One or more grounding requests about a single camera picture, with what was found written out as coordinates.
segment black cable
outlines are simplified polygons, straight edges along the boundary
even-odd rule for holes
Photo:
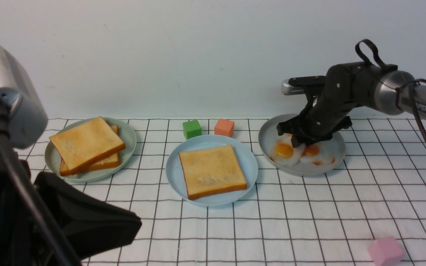
[[[27,210],[32,214],[36,225],[42,232],[42,236],[49,247],[52,248],[54,256],[59,263],[66,266],[81,266],[76,252],[61,231],[54,216],[44,204],[39,193],[34,189],[29,175],[13,150],[7,130],[9,121],[9,112],[4,103],[0,102],[0,158],[2,163],[6,167],[19,196],[25,203]]]
[[[410,106],[412,107],[412,113],[415,117],[415,121],[417,123],[417,126],[419,127],[419,130],[426,144],[426,130],[423,127],[422,120],[420,119],[419,112],[417,111],[417,107],[415,105],[415,83],[418,83],[418,82],[426,83],[426,79],[416,79],[415,81],[411,81],[409,83],[409,100],[410,100]]]

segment green cube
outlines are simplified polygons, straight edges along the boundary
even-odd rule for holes
[[[185,139],[191,139],[202,135],[202,127],[198,120],[191,120],[183,123]]]

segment egg yolk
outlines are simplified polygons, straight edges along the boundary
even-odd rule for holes
[[[320,153],[320,149],[316,145],[307,146],[305,150],[303,150],[303,155],[315,156],[318,153]]]
[[[274,148],[274,152],[277,155],[277,157],[290,158],[294,154],[294,148],[292,148],[292,146],[290,146],[290,145],[287,145],[287,144],[284,144],[284,143],[279,143]]]

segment foam block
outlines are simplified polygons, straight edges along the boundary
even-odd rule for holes
[[[376,266],[395,266],[404,258],[404,250],[394,237],[374,240],[367,251]]]
[[[191,120],[183,123],[185,139],[191,139],[202,135],[202,127],[198,120]]]
[[[223,135],[227,137],[232,137],[234,133],[234,122],[226,119],[218,120],[216,126],[214,126],[215,135]]]

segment plate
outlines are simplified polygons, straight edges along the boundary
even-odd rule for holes
[[[233,146],[234,153],[236,154],[236,158],[238,159],[241,170],[246,179],[247,189],[211,195],[196,200],[189,200],[186,193],[185,179],[182,165],[180,163],[179,152],[202,150],[230,144]],[[258,168],[256,157],[254,157],[250,148],[248,148],[244,143],[220,135],[202,135],[191,138],[176,147],[170,154],[169,159],[167,159],[165,172],[169,184],[172,186],[175,192],[177,192],[177,194],[179,194],[186,201],[202,207],[213,207],[223,204],[230,204],[247,194],[247,192],[249,192],[257,180]]]
[[[79,126],[92,119],[93,118],[75,122],[71,124],[70,126],[67,126],[66,128],[62,129],[60,132],[67,131],[70,128]],[[131,159],[132,154],[134,153],[134,149],[136,148],[136,143],[137,143],[136,133],[134,132],[131,126],[129,126],[127,123],[123,121],[120,121],[114,118],[106,118],[106,117],[104,117],[103,119],[110,126],[114,126],[114,125],[119,126],[119,137],[126,144],[126,148],[119,152],[119,155],[121,157],[120,166],[116,168],[109,168],[109,169],[103,169],[98,171],[92,171],[92,172],[81,173],[77,175],[68,175],[66,177],[62,177],[60,175],[60,162],[61,162],[60,153],[54,147],[52,142],[49,142],[49,144],[47,145],[47,148],[45,149],[45,163],[47,164],[47,167],[49,167],[49,169],[52,172],[56,173],[59,177],[65,178],[66,180],[70,180],[75,183],[85,183],[85,182],[102,180],[103,178],[113,175],[117,171],[121,170],[121,168],[123,168],[123,166]]]
[[[269,158],[270,149],[274,145],[275,141],[282,138],[282,136],[277,134],[277,124],[279,122],[287,121],[295,116],[297,116],[295,113],[276,116],[269,119],[266,123],[264,123],[264,125],[262,125],[259,130],[259,146],[267,160],[280,170],[292,175],[321,175],[340,165],[345,158],[345,141],[339,132],[335,132],[331,140],[321,142],[335,156],[335,162],[333,164],[317,166],[310,163],[299,162],[294,166],[284,167],[278,165]]]

